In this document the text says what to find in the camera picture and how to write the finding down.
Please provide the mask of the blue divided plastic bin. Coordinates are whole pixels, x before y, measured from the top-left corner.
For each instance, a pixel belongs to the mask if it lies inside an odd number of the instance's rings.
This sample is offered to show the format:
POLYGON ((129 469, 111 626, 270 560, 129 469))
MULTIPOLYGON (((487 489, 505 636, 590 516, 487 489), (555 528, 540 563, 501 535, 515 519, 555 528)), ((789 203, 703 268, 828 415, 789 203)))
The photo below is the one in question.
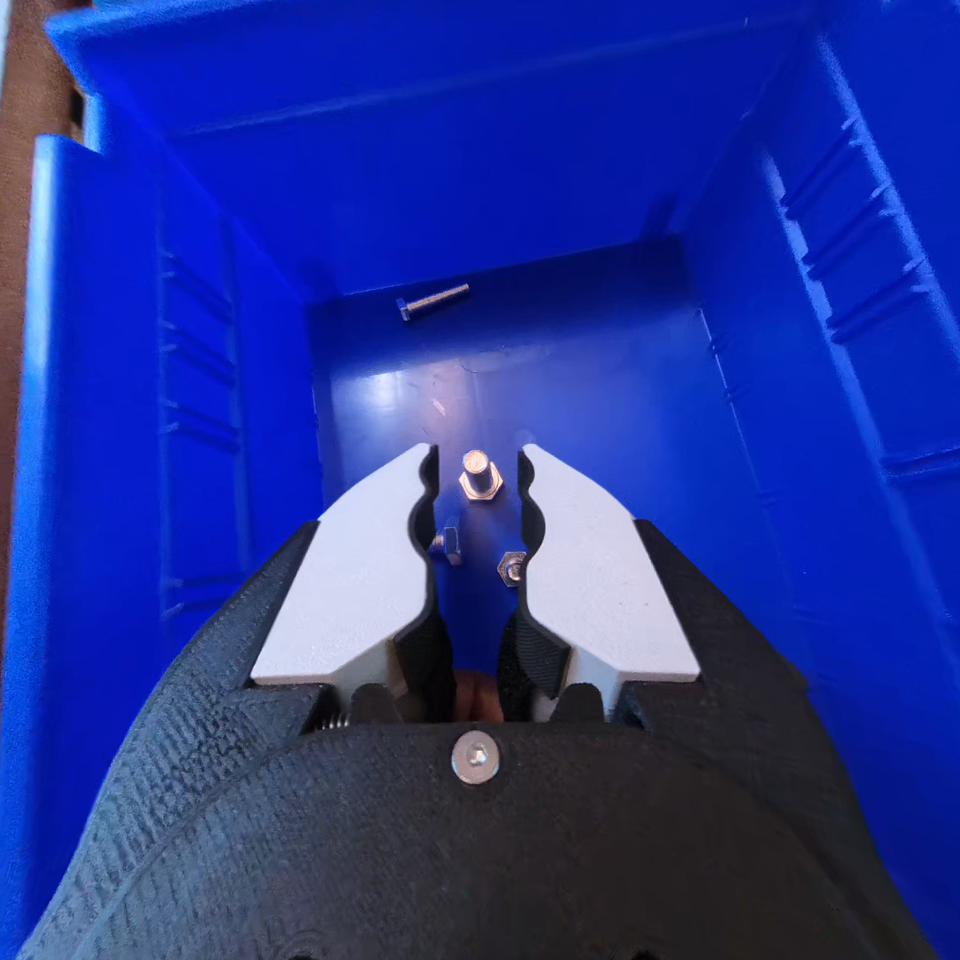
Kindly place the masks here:
POLYGON ((958 2, 45 32, 2 958, 958 958, 958 2), (255 684, 419 443, 407 688, 255 684), (523 671, 526 445, 630 511, 697 680, 523 671))

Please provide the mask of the thin steel bolt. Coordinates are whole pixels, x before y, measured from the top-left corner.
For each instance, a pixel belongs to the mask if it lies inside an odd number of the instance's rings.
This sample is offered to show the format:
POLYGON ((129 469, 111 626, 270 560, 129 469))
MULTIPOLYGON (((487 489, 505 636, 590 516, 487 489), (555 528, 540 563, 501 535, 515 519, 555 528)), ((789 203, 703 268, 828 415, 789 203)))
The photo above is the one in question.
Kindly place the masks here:
POLYGON ((471 293, 469 283, 461 283, 433 294, 426 294, 415 299, 398 297, 395 305, 402 320, 409 323, 422 316, 429 315, 439 309, 446 308, 462 301, 471 293))

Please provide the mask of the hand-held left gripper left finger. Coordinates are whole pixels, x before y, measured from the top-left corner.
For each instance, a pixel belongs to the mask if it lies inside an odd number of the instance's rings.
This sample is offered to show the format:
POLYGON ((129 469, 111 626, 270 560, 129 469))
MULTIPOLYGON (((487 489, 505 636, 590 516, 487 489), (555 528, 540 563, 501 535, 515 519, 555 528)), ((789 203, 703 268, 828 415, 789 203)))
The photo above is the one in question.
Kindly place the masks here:
POLYGON ((427 604, 428 560, 411 521, 434 452, 415 444, 318 518, 250 672, 256 685, 407 689, 396 642, 427 604))

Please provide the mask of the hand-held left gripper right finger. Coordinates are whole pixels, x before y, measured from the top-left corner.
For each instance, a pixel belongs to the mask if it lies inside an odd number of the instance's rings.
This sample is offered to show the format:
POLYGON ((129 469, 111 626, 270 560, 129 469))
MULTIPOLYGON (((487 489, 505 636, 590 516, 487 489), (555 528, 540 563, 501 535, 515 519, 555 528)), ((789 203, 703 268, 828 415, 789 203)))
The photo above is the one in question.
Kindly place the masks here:
POLYGON ((588 684, 612 711, 627 683, 697 681, 700 664, 630 510, 536 444, 518 453, 517 485, 526 558, 516 653, 543 696, 588 684))

